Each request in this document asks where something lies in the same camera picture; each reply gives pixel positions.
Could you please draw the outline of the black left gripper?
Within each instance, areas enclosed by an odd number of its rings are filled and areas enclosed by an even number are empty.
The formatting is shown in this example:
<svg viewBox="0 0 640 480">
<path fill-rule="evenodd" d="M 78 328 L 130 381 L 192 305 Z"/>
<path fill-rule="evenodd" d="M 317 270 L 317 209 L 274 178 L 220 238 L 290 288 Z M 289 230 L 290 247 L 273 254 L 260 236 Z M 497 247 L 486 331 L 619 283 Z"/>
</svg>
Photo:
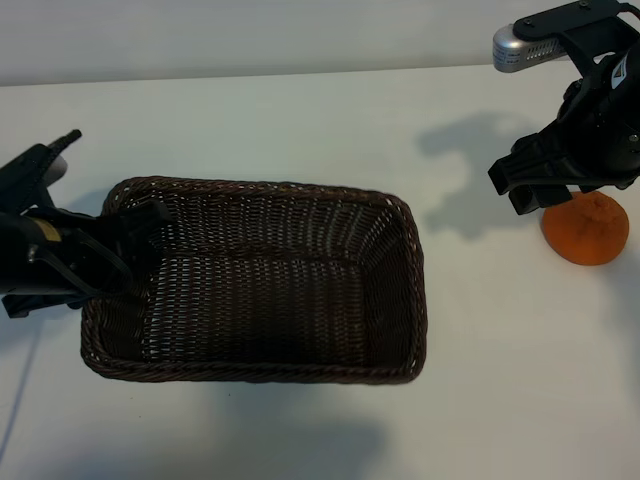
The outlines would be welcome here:
<svg viewBox="0 0 640 480">
<path fill-rule="evenodd" d="M 92 217 L 37 207 L 1 215 L 1 296 L 11 318 L 58 305 L 79 309 L 117 296 L 161 260 L 153 234 L 172 222 L 168 208 L 146 201 Z"/>
</svg>

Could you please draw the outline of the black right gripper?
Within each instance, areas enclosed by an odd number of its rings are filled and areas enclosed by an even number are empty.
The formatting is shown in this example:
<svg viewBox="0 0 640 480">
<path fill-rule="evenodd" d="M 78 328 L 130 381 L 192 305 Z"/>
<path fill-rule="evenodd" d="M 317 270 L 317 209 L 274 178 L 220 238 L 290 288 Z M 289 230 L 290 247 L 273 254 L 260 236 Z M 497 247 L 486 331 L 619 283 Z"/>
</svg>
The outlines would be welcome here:
<svg viewBox="0 0 640 480">
<path fill-rule="evenodd" d="M 488 171 L 518 215 L 573 199 L 576 186 L 624 189 L 639 176 L 639 51 L 606 56 L 567 87 L 556 118 Z"/>
</svg>

